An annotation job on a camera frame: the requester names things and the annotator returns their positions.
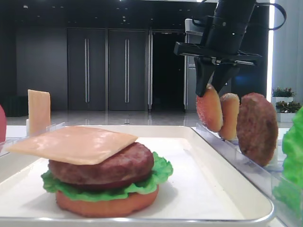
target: white tray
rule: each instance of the white tray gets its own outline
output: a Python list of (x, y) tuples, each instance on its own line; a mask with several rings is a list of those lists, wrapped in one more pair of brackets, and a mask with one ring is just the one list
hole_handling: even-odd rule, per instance
[(81, 218), (60, 210), (42, 188), (47, 160), (11, 153), (0, 157), (0, 226), (265, 227), (274, 218), (271, 200), (189, 127), (90, 127), (137, 135), (172, 163), (174, 174), (155, 203), (128, 218)]

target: potted plant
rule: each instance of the potted plant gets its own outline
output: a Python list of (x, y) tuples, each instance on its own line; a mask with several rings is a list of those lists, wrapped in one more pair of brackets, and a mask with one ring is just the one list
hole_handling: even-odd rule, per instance
[(271, 97), (271, 103), (276, 106), (278, 102), (286, 102), (290, 103), (294, 100), (294, 93), (291, 88), (277, 88), (273, 89), (272, 97)]
[(294, 101), (287, 103), (280, 101), (276, 103), (277, 121), (278, 122), (292, 122), (295, 113), (301, 109), (300, 103)]

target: red object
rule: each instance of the red object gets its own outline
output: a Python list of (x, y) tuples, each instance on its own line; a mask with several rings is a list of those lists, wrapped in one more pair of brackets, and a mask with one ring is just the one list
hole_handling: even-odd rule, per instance
[(6, 117), (4, 110), (2, 109), (0, 105), (0, 143), (5, 141), (6, 137)]

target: burger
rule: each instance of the burger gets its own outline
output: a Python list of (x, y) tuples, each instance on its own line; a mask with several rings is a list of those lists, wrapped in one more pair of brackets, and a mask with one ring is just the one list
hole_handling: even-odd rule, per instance
[(22, 140), (9, 152), (48, 160), (43, 188), (57, 205), (88, 218), (125, 217), (155, 201), (159, 184), (172, 175), (170, 162), (137, 137), (69, 126)]

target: bottom bun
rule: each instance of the bottom bun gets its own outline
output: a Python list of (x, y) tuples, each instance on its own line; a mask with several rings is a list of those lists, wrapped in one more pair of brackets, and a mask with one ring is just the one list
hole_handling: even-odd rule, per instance
[(152, 205), (158, 192), (159, 186), (156, 191), (150, 194), (131, 193), (126, 199), (98, 202), (72, 201), (62, 192), (57, 192), (56, 200), (61, 209), (87, 218), (118, 218), (128, 216)]

